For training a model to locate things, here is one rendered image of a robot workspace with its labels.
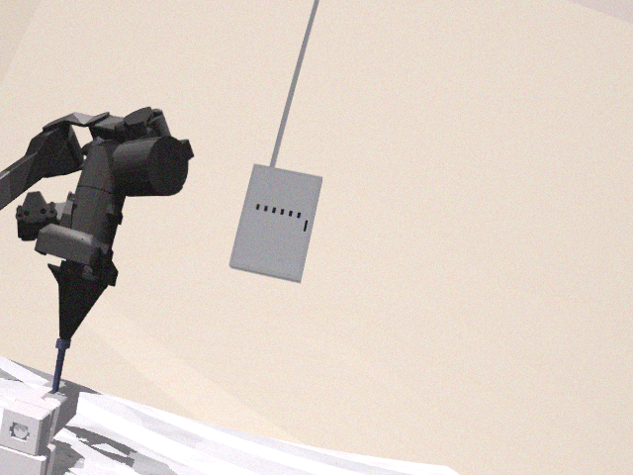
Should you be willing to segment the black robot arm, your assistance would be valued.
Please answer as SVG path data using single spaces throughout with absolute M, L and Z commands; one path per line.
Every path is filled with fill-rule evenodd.
M 0 172 L 0 210 L 42 178 L 81 170 L 77 187 L 118 196 L 172 196 L 179 193 L 194 156 L 188 141 L 171 136 L 162 110 L 141 108 L 125 117 L 73 112 L 43 127 L 25 156 Z M 92 141 L 81 147 L 73 126 L 89 127 Z M 86 159 L 84 159 L 84 155 Z M 18 238 L 36 240 L 49 224 L 71 229 L 74 199 L 47 203 L 41 191 L 28 192 L 16 208 Z

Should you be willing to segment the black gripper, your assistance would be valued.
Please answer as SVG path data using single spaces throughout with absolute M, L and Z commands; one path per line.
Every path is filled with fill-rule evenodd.
M 66 259 L 47 267 L 58 283 L 59 336 L 70 340 L 119 274 L 112 261 L 114 238 L 122 224 L 124 201 L 104 190 L 77 187 L 71 229 L 49 224 L 39 231 L 35 251 Z

